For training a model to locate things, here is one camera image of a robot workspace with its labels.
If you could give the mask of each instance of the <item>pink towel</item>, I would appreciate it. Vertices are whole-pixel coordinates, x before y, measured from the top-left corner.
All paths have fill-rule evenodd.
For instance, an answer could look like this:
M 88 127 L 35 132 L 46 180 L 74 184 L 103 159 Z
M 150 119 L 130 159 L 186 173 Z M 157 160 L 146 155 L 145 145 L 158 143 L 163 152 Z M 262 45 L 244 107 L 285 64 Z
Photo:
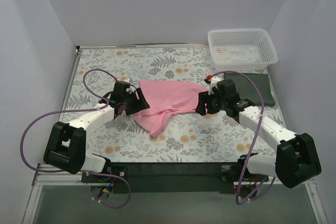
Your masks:
M 131 115 L 152 137 L 156 137 L 173 115 L 195 112 L 198 93 L 207 88 L 188 81 L 140 81 L 150 109 Z

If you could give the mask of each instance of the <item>white plastic basket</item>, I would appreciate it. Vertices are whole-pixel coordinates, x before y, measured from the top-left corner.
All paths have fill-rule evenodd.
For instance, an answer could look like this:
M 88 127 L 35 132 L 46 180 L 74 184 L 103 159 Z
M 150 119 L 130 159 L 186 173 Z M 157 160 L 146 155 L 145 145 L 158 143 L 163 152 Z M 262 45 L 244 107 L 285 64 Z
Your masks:
M 208 41 L 218 70 L 258 70 L 278 61 L 273 42 L 263 29 L 212 30 Z

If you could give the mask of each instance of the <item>white wall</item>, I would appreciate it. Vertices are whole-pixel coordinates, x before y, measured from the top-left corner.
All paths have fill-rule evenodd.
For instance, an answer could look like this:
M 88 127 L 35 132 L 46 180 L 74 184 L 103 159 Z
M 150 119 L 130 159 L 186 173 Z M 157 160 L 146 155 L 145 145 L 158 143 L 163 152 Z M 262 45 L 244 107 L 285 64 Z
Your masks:
M 75 45 L 191 42 L 212 29 L 268 30 L 284 0 L 50 0 Z
M 60 109 L 75 49 L 49 0 L 0 1 L 0 218 L 21 223 L 34 172 L 21 161 L 19 140 L 27 124 Z M 57 117 L 28 133 L 28 160 L 41 160 Z
M 270 73 L 287 126 L 314 138 L 317 189 L 336 223 L 336 0 L 286 0 L 269 33 L 279 56 Z

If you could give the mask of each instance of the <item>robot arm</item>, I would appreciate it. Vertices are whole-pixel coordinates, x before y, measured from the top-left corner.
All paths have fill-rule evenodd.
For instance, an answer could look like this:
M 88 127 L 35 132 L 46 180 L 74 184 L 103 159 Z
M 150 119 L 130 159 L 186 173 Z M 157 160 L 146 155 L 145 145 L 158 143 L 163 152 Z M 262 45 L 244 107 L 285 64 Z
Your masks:
M 208 81 L 211 90 L 199 93 L 196 112 L 205 115 L 220 110 L 238 123 L 256 131 L 259 109 L 250 100 L 241 100 L 231 80 Z M 311 136 L 285 129 L 267 116 L 262 117 L 259 136 L 276 152 L 276 156 L 253 154 L 247 164 L 250 174 L 273 176 L 287 187 L 296 185 L 321 173 L 321 165 Z M 243 155 L 239 163 L 244 163 Z
M 96 111 L 86 113 L 68 123 L 54 124 L 44 153 L 46 164 L 71 174 L 79 171 L 106 172 L 104 168 L 108 159 L 86 153 L 86 139 L 99 127 L 114 120 L 124 111 L 126 115 L 130 115 L 148 109 L 149 105 L 141 89 L 135 89 L 125 81 L 117 81 L 113 91 L 105 94 L 104 98 L 109 101 L 109 106 L 106 108 L 99 109 L 102 107 L 100 104 L 105 103 L 104 100 L 100 100 Z

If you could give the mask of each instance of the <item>floral tablecloth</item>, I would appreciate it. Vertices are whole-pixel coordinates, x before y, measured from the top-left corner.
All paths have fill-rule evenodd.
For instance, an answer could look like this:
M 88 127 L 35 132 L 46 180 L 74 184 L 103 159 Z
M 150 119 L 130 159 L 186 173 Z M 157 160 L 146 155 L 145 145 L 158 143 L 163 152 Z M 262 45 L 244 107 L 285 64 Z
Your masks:
M 207 47 L 166 47 L 128 49 L 84 49 L 67 101 L 67 109 L 92 108 L 98 99 L 82 84 L 83 74 L 92 68 L 112 72 L 119 79 L 191 81 L 207 86 L 203 79 L 216 72 Z M 98 94 L 112 90 L 114 80 L 102 72 L 88 75 L 88 85 Z M 282 124 L 279 109 L 266 107 L 265 114 Z M 67 113 L 68 122 L 79 113 Z M 247 153 L 253 132 L 227 117 L 225 112 L 200 116 L 196 113 L 172 117 L 157 137 L 123 114 L 99 128 L 87 140 L 89 153 L 103 155 L 113 162 L 236 162 Z M 274 151 L 258 139 L 254 150 L 262 155 Z

